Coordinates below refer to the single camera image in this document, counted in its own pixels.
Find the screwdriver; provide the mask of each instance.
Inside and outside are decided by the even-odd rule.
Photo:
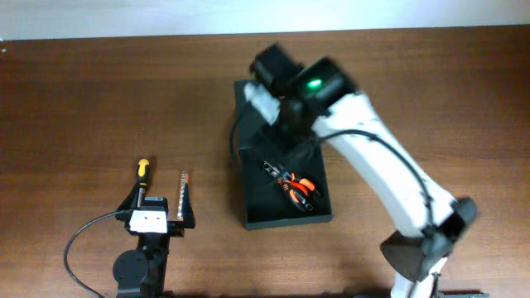
[[[138,162],[136,182],[138,183],[138,200],[137,208],[142,206],[143,197],[146,195],[147,180],[149,178],[149,161],[141,159]]]

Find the yellow screwdriver handle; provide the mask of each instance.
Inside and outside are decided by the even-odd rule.
[[[136,180],[140,186],[147,187],[147,179],[149,178],[149,161],[141,159],[138,162],[138,171]]]

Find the pliers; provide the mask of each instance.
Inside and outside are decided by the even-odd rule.
[[[263,169],[278,180],[285,196],[303,213],[311,212],[320,199],[320,193],[315,184],[307,178],[301,178],[295,173],[281,172],[267,161],[263,162]]]

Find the metal bracket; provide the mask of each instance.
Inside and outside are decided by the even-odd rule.
[[[474,293],[474,294],[453,294],[453,295],[446,295],[443,293],[438,292],[437,294],[438,298],[489,298],[489,294],[482,294],[482,293]]]

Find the wood grain surface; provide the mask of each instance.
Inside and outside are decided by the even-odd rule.
[[[446,265],[443,290],[530,292],[530,26],[161,36],[0,44],[0,296],[90,297],[62,253],[114,210],[151,158],[148,194],[174,209],[189,171],[197,229],[171,240],[179,294],[291,295],[390,287],[378,245],[393,232],[373,191],[330,147],[330,223],[247,232],[229,166],[236,79],[280,41],[309,63],[330,55],[398,140],[479,219]],[[115,220],[70,253],[88,285],[115,296],[115,258],[136,239]]]

